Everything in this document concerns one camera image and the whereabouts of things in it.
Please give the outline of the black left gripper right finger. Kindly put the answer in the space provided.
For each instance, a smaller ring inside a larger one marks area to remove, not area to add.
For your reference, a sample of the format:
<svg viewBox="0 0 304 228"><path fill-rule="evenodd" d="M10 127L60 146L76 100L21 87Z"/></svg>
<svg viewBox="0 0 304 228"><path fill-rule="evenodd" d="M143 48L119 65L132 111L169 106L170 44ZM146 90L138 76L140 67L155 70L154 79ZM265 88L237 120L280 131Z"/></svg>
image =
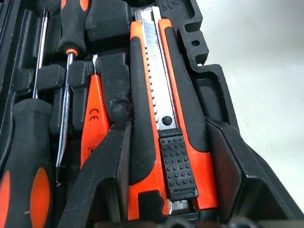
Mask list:
<svg viewBox="0 0 304 228"><path fill-rule="evenodd" d="M233 126L206 119L218 193L219 218L296 220L297 204L267 162Z"/></svg>

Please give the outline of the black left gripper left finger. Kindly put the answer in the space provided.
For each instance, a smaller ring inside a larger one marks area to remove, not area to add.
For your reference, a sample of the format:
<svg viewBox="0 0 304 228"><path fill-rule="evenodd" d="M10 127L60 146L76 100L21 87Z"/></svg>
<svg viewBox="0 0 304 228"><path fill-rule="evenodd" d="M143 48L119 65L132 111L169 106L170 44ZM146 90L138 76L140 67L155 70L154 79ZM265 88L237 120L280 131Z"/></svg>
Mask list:
<svg viewBox="0 0 304 228"><path fill-rule="evenodd" d="M85 161L58 227L92 228L127 219L131 136L131 119L111 126Z"/></svg>

